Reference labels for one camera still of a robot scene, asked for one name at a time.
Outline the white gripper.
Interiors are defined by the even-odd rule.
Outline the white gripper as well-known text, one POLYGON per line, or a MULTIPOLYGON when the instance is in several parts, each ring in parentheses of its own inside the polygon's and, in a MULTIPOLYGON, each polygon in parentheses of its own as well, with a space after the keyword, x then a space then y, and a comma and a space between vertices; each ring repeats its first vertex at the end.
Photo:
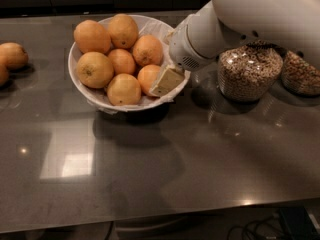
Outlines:
MULTIPOLYGON (((175 30, 168 31, 163 42, 169 45, 169 55, 179 67, 198 71, 213 62, 216 21, 213 16, 191 14, 175 30)), ((149 93, 162 97, 178 87, 185 79, 184 71, 174 66, 162 67, 152 83, 149 93)))

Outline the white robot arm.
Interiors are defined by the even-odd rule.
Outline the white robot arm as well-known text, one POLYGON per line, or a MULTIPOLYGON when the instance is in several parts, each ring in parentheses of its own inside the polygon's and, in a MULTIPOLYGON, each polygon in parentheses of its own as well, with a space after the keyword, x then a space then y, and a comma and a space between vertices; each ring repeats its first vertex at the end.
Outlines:
POLYGON ((211 0, 169 34, 171 61, 150 91, 164 96, 186 71, 209 65, 229 49, 255 40, 287 50, 282 81, 291 91, 314 96, 319 88, 320 0, 211 0))

